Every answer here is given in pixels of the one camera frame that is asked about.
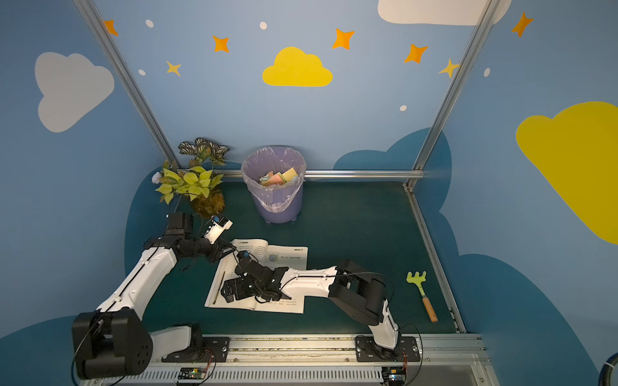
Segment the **magazine book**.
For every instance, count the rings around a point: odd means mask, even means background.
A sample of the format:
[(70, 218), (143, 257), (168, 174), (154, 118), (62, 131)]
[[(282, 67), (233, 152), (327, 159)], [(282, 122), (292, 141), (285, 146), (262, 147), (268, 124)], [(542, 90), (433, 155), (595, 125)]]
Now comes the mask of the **magazine book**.
[(219, 261), (207, 308), (272, 313), (304, 313), (304, 296), (278, 292), (284, 275), (307, 268), (307, 247), (270, 245), (262, 239), (236, 239), (235, 250)]

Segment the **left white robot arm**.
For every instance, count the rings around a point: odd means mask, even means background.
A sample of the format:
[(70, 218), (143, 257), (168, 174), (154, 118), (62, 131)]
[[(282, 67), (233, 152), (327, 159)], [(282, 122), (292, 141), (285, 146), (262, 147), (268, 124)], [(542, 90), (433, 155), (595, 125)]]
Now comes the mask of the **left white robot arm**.
[(215, 216), (202, 236), (193, 236), (193, 218), (185, 212), (167, 217), (161, 236), (149, 239), (135, 267), (96, 310), (79, 314), (72, 323), (71, 378), (79, 381), (138, 376), (151, 360), (174, 358), (186, 351), (203, 356), (201, 329), (182, 325), (150, 333), (143, 324), (148, 304), (180, 259), (221, 257), (227, 242), (220, 237), (232, 221)]

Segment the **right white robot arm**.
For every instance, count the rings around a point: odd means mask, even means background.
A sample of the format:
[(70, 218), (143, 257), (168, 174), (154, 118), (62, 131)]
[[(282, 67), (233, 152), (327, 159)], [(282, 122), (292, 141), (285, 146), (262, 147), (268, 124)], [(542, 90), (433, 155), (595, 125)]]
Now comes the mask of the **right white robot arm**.
[(400, 333), (389, 310), (386, 284), (376, 273), (350, 260), (323, 270), (269, 268), (242, 251), (234, 274), (220, 288), (227, 303), (248, 298), (266, 302), (305, 297), (330, 299), (350, 318), (368, 326), (378, 347), (393, 351), (398, 346)]

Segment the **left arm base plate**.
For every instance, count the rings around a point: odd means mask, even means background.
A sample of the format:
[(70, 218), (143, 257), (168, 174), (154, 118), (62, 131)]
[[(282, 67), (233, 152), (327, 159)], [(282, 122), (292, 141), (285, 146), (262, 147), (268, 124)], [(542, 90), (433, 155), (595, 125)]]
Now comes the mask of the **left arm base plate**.
[(163, 363), (225, 363), (229, 353), (230, 337), (203, 336), (199, 344), (165, 355)]

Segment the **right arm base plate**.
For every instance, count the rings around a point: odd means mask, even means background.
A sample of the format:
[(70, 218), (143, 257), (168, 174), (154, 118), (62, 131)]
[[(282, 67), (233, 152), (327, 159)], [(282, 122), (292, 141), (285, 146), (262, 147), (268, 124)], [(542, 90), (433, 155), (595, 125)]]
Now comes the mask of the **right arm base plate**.
[(372, 336), (357, 335), (354, 338), (355, 353), (358, 362), (403, 363), (420, 362), (421, 348), (415, 337), (401, 336), (394, 349), (384, 348), (375, 343)]

